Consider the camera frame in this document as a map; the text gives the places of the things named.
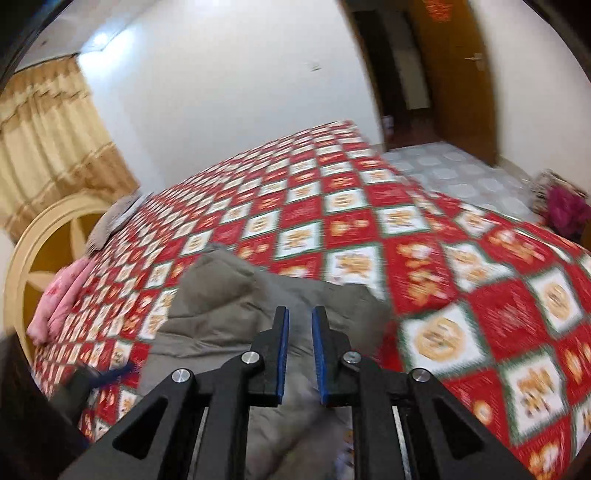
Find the grey padded jacket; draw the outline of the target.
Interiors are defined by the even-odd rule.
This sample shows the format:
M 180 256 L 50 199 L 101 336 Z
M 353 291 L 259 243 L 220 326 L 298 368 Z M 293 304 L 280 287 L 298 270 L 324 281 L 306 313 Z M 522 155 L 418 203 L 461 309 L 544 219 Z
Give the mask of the grey padded jacket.
M 276 408 L 253 408 L 249 479 L 351 479 L 351 412 L 322 407 L 315 375 L 311 311 L 322 306 L 332 329 L 365 356 L 377 355 L 390 306 L 361 284 L 335 285 L 267 273 L 221 246 L 187 267 L 152 341 L 138 391 L 147 394 L 177 368 L 202 373 L 245 352 L 270 329 L 276 308 L 290 312 L 287 384 Z

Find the clothes pile on floor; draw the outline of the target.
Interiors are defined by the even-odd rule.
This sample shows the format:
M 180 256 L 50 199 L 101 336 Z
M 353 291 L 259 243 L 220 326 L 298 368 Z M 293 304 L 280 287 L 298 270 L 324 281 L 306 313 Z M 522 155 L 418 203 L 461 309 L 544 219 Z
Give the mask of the clothes pile on floor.
M 558 235 L 580 242 L 590 222 L 588 194 L 552 170 L 544 170 L 530 184 L 530 209 Z

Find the pink folded blanket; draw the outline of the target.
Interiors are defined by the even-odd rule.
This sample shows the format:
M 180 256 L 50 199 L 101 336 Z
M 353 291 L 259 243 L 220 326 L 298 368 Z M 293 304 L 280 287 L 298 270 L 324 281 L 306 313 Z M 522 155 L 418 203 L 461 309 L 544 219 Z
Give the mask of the pink folded blanket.
M 82 257 L 59 270 L 42 294 L 26 333 L 35 346 L 54 341 L 60 335 L 76 297 L 95 262 Z

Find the red patchwork bear quilt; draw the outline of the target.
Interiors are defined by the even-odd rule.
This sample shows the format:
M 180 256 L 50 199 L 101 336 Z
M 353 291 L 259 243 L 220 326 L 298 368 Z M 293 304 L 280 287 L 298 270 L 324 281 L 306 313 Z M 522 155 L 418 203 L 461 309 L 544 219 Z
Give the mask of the red patchwork bear quilt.
M 221 244 L 275 276 L 361 284 L 391 307 L 380 360 L 437 375 L 538 479 L 590 435 L 590 254 L 543 226 L 425 190 L 349 121 L 240 153 L 145 201 L 97 255 L 33 363 L 51 394 L 83 362 L 100 438 L 140 399 L 179 281 Z

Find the cream wooden headboard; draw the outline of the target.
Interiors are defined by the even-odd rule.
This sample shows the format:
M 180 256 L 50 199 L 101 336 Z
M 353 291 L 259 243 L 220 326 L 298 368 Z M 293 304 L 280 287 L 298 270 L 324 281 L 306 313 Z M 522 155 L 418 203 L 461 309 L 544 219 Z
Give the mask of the cream wooden headboard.
M 35 347 L 26 334 L 42 293 L 58 270 L 82 257 L 92 229 L 111 204 L 79 193 L 45 209 L 26 228 L 16 244 L 4 286 L 4 322 L 18 335 L 28 361 Z

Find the striped grey pillow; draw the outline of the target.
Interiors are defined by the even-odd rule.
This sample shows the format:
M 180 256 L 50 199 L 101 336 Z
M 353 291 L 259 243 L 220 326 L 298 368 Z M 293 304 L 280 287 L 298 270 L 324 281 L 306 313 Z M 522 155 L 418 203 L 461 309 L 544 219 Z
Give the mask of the striped grey pillow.
M 135 214 L 139 207 L 151 196 L 136 190 L 117 200 L 98 220 L 85 245 L 85 254 L 90 256 L 102 250 L 109 238 L 118 232 Z

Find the beige patterned curtain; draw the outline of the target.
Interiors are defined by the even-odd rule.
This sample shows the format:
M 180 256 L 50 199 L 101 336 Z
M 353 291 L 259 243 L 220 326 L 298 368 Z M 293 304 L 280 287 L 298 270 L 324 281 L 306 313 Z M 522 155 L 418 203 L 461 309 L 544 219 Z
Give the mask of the beige patterned curtain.
M 75 56 L 14 74 L 1 94 L 1 229 L 17 242 L 59 200 L 111 203 L 138 182 L 105 128 Z

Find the brown wooden door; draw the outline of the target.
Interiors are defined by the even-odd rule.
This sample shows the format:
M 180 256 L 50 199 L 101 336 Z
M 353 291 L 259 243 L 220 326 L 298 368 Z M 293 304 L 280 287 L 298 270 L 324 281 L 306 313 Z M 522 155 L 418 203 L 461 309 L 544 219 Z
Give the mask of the brown wooden door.
M 435 22 L 423 1 L 408 3 L 437 134 L 489 166 L 498 161 L 497 112 L 487 52 L 467 1 L 452 1 L 450 22 Z

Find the red door decoration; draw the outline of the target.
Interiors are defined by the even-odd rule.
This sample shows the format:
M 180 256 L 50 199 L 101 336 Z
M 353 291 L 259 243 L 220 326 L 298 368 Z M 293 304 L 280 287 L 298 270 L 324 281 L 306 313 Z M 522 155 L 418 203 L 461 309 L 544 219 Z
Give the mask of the red door decoration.
M 454 3 L 448 0 L 423 0 L 429 16 L 439 23 L 450 22 L 454 9 Z

